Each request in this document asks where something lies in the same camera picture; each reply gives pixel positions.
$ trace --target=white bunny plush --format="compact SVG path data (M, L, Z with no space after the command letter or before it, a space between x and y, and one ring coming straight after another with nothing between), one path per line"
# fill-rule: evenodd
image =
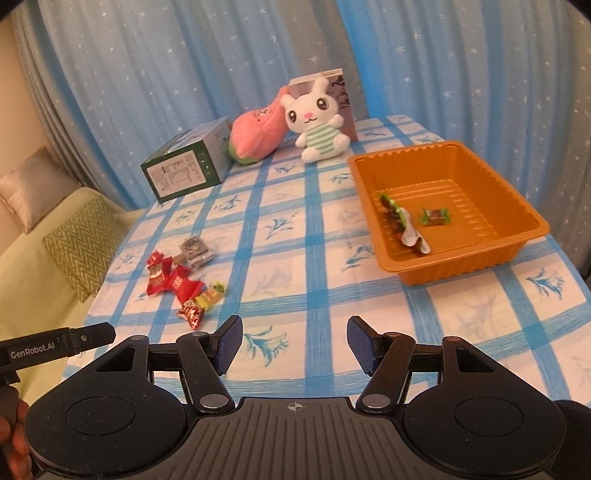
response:
M283 95L280 103L285 107L285 121L290 130L301 134L295 141L296 147L306 147L301 153L304 163L331 158L349 148L350 138L341 133L343 117L339 115L339 104L326 95L329 81L319 76L312 85L312 91L294 99Z

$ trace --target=crosshair logo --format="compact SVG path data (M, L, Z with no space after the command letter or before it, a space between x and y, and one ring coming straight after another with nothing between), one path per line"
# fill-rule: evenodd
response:
M287 408L289 408L293 413L298 413L302 408L305 408L301 403L293 402L290 403Z

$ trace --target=finger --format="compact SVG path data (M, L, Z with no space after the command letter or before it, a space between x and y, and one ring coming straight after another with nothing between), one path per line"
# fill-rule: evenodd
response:
M27 456L29 454L29 447L25 442L25 433L22 428L22 423L17 423L14 427L14 434L12 434L12 444L14 445L14 449L23 456Z
M10 438L10 424L4 417L0 417L0 443L6 442Z
M17 405L17 422L24 423L28 411L29 404L24 400L19 400Z
M11 452L8 456L8 466L14 478L26 478L31 473L31 457L19 455L17 452Z

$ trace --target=nutrition label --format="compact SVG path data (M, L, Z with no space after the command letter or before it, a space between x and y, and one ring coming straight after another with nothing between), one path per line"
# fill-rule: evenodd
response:
M192 151L148 167L147 172L160 197L205 183L201 166Z

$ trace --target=green box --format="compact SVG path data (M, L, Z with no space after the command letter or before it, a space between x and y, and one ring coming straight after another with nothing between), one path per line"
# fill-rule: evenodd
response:
M220 118L178 134L141 164L162 203L219 185L232 164L228 153L230 122Z

